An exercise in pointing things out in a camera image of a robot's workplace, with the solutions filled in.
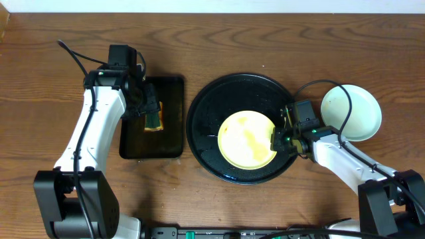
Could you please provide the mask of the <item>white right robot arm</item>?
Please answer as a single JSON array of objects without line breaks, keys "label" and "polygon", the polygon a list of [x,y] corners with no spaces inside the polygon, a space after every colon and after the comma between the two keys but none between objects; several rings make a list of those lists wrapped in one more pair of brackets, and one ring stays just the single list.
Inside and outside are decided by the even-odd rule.
[{"label": "white right robot arm", "polygon": [[424,179],[416,171],[397,171],[376,162],[332,127],[302,133],[276,127],[271,148],[329,169],[358,196],[359,219],[327,225],[325,237],[424,237]]}]

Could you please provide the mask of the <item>mint green plate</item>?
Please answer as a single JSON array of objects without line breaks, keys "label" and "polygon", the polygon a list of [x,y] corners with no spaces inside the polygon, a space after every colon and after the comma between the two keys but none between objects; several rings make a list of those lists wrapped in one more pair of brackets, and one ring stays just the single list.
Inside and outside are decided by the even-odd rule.
[{"label": "mint green plate", "polygon": [[[365,141],[374,136],[382,122],[382,112],[375,97],[365,89],[345,84],[352,110],[342,135],[349,141]],[[320,112],[325,125],[341,129],[349,111],[346,93],[338,86],[332,88],[321,102]]]}]

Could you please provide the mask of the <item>yellow plate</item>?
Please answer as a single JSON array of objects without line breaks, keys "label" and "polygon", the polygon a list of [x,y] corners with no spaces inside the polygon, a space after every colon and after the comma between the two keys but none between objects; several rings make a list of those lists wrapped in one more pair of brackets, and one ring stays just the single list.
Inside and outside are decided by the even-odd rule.
[{"label": "yellow plate", "polygon": [[238,169],[255,170],[268,165],[277,152],[271,150],[275,124],[259,112],[244,110],[226,118],[218,131],[218,148]]}]

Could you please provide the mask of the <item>green and yellow sponge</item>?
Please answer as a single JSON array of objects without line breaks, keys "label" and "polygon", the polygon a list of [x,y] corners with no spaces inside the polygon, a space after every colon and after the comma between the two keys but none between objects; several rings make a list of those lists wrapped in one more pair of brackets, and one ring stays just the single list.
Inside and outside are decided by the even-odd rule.
[{"label": "green and yellow sponge", "polygon": [[163,126],[163,103],[160,102],[160,110],[158,112],[145,115],[144,131],[161,131]]}]

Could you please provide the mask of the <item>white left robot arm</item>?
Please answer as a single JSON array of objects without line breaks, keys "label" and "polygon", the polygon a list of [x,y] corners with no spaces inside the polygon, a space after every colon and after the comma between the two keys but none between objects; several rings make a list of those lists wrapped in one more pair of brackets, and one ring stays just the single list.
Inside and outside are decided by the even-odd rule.
[{"label": "white left robot arm", "polygon": [[159,102],[145,70],[93,70],[84,79],[84,103],[72,137],[33,187],[49,238],[144,238],[142,221],[120,212],[105,177],[112,137],[120,118]]}]

